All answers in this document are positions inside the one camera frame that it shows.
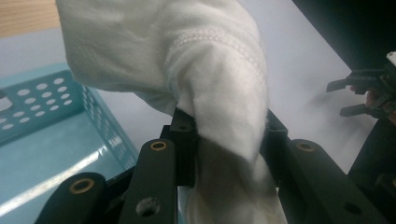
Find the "white towel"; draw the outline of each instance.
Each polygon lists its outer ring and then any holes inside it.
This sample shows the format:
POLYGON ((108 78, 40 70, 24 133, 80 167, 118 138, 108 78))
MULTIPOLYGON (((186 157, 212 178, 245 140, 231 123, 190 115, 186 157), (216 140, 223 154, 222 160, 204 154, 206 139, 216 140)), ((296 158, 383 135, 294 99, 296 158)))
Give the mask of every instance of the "white towel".
POLYGON ((266 64, 254 20, 235 0, 57 0, 74 78, 132 91, 195 117, 204 138, 187 190, 189 224, 285 223, 259 154, 266 64))

